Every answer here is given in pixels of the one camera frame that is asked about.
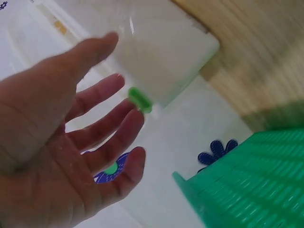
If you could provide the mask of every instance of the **wooden floor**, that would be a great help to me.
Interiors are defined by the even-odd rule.
[[[304,127],[304,0],[173,0],[220,40],[201,75],[253,131]]]

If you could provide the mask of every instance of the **green plastic basket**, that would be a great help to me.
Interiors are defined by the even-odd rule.
[[[304,129],[256,133],[189,180],[208,228],[304,228]]]

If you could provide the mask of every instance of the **blue flower sticker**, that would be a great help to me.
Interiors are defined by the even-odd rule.
[[[124,170],[124,165],[126,163],[128,154],[129,153],[123,154],[117,159],[117,161],[110,168],[94,176],[94,179],[97,178],[96,183],[101,184],[101,183],[110,182],[114,180],[119,174],[121,174]]]
[[[226,148],[224,148],[223,143],[220,140],[215,140],[210,144],[210,149],[213,154],[211,155],[207,152],[200,153],[198,156],[198,160],[203,165],[211,165],[221,157],[225,156],[228,152],[232,151],[237,146],[238,142],[234,139],[230,140],[227,143]]]
[[[2,4],[0,4],[0,10],[3,10],[8,5],[8,1],[4,1]]]

